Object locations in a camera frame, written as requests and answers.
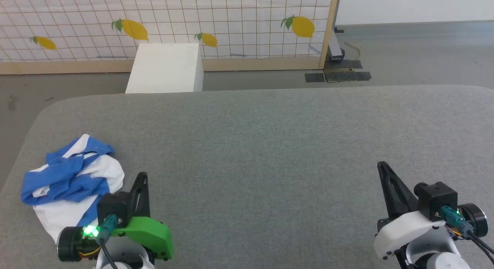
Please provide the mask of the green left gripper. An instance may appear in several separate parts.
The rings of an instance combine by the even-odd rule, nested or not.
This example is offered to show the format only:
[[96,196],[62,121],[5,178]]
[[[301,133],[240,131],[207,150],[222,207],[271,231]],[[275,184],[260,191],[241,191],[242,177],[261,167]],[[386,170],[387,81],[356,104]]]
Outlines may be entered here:
[[140,172],[130,190],[130,221],[125,227],[117,227],[111,233],[115,237],[128,237],[150,250],[156,259],[170,260],[174,244],[170,229],[150,218],[149,183],[147,172]]

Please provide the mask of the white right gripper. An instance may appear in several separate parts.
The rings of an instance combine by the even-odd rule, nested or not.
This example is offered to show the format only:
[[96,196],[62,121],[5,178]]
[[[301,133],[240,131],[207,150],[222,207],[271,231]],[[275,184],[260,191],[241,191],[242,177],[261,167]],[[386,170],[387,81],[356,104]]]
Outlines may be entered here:
[[418,199],[385,161],[377,164],[389,219],[378,231],[374,251],[378,258],[407,245],[406,256],[445,248],[444,221],[430,221],[418,210]]

